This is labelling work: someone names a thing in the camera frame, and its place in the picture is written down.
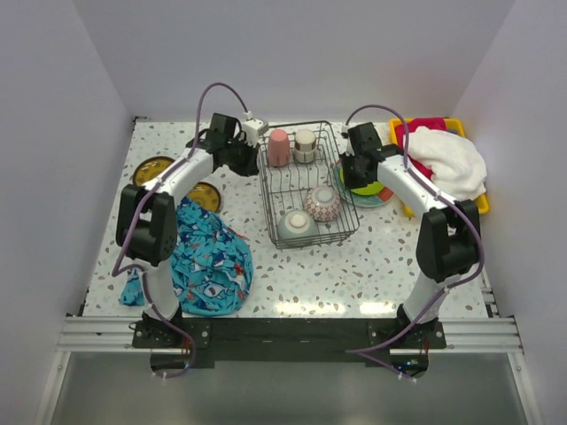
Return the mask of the pale green bowl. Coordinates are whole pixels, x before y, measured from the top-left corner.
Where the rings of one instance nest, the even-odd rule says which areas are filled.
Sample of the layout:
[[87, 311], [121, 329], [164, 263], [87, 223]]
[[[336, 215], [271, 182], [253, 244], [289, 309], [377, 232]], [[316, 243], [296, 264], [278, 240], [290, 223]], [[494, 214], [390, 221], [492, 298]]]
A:
[[279, 220], [277, 233], [283, 240], [310, 237], [317, 234], [317, 226], [307, 212], [292, 210]]

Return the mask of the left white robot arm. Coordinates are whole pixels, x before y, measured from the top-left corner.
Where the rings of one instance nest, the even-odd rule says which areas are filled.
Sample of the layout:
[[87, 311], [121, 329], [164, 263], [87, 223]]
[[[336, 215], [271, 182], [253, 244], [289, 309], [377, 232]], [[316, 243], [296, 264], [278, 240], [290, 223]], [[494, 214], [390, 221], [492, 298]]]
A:
[[189, 199], [189, 192], [218, 168], [255, 176], [259, 148], [254, 120], [216, 113], [171, 166], [142, 186], [120, 193], [116, 243], [132, 259], [144, 296], [142, 318], [164, 347], [183, 339], [183, 313], [223, 316], [236, 312], [252, 286], [252, 252], [245, 239]]

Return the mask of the lime green small plate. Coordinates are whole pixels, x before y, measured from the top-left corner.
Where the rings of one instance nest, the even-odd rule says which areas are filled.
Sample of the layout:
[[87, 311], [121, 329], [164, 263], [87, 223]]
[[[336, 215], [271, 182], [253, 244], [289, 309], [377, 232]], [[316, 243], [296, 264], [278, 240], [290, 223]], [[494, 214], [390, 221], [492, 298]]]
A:
[[381, 182], [372, 182], [362, 188], [351, 189], [351, 191], [359, 196], [370, 197], [377, 195], [383, 188], [384, 185]]

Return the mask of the blue patterned bowl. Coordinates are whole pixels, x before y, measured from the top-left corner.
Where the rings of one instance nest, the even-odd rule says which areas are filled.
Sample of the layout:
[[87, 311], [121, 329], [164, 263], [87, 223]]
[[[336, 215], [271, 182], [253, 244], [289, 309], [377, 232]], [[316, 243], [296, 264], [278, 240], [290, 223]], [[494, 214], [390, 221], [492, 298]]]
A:
[[307, 192], [304, 206], [306, 212], [318, 222], [329, 222], [335, 220], [341, 210], [341, 198], [332, 188], [318, 186]]

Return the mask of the pink cup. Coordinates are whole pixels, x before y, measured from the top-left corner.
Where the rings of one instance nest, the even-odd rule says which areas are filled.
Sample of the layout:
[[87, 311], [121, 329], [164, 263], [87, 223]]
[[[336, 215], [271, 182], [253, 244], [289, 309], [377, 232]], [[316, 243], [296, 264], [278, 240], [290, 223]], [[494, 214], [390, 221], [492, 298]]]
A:
[[290, 140], [283, 129], [276, 128], [269, 134], [267, 155], [270, 166], [282, 167], [289, 164], [291, 159]]

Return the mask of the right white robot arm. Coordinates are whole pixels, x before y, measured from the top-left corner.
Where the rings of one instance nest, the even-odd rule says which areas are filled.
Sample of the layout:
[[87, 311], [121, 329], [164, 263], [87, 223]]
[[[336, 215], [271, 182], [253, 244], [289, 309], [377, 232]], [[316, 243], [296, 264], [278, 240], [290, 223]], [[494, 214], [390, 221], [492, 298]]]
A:
[[479, 212], [472, 201], [458, 201], [427, 181], [396, 144], [384, 144], [374, 125], [344, 124], [346, 151], [340, 155], [344, 184], [361, 189], [379, 182], [419, 219], [414, 288], [400, 306], [397, 342], [416, 347], [426, 337], [424, 323], [435, 321], [447, 293], [482, 270]]

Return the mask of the white beige mug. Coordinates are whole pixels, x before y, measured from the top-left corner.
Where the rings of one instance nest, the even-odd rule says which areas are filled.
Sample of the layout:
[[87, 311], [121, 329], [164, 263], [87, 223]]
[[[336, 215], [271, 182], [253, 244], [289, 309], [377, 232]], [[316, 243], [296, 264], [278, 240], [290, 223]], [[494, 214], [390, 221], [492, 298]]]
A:
[[315, 160], [317, 139], [310, 129], [301, 129], [294, 136], [293, 155], [297, 162], [308, 164]]

